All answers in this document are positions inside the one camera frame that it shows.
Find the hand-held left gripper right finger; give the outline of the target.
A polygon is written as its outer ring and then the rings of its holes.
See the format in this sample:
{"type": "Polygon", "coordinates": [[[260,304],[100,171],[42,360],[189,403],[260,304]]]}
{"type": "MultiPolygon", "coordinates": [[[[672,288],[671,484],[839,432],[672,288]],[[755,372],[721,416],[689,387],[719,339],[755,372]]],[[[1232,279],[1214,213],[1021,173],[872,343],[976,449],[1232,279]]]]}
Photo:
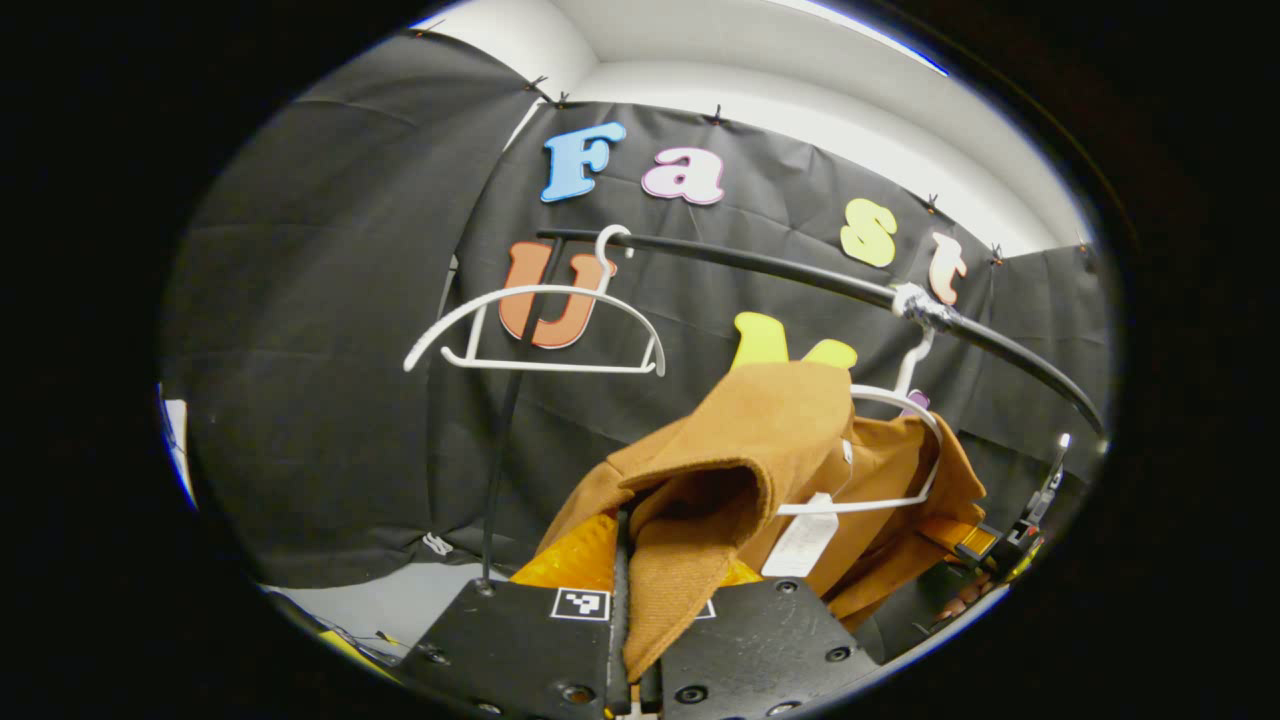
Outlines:
{"type": "Polygon", "coordinates": [[[777,719],[859,691],[879,664],[796,577],[721,587],[640,684],[657,719],[777,719]]]}

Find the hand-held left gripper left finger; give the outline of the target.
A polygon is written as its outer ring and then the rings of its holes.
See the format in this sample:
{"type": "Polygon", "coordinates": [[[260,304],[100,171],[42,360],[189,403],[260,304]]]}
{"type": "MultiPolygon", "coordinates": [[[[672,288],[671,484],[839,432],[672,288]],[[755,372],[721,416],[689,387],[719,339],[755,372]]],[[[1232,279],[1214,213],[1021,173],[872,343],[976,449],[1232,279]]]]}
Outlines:
{"type": "Polygon", "coordinates": [[[463,585],[399,662],[408,688],[468,719],[621,719],[625,515],[595,515],[507,582],[463,585]]]}

